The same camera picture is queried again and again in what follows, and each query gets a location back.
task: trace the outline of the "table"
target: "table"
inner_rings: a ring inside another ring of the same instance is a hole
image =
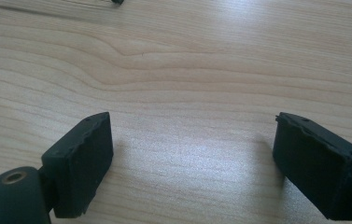
[[[0,0],[0,174],[103,111],[110,171],[53,223],[333,223],[272,147],[281,111],[352,142],[352,1]]]

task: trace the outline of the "wood grain pattern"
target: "wood grain pattern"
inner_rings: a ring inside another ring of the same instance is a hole
[[[271,148],[280,111],[352,142],[352,1],[0,0],[0,174],[102,111],[110,172],[53,223],[332,223]]]

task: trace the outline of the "light wood surface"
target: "light wood surface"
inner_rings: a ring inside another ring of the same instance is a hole
[[[352,142],[352,1],[0,0],[0,174],[103,111],[112,167],[53,223],[332,223],[271,153],[280,111]]]

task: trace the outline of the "wooden table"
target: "wooden table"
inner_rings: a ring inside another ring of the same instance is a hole
[[[332,223],[271,153],[280,111],[352,142],[352,1],[0,0],[0,174],[103,111],[112,167],[53,223]]]

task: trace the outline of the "tabletop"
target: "tabletop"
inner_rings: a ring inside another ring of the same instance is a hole
[[[53,223],[334,223],[272,148],[282,111],[352,143],[352,1],[0,0],[0,174],[105,111],[111,168]]]

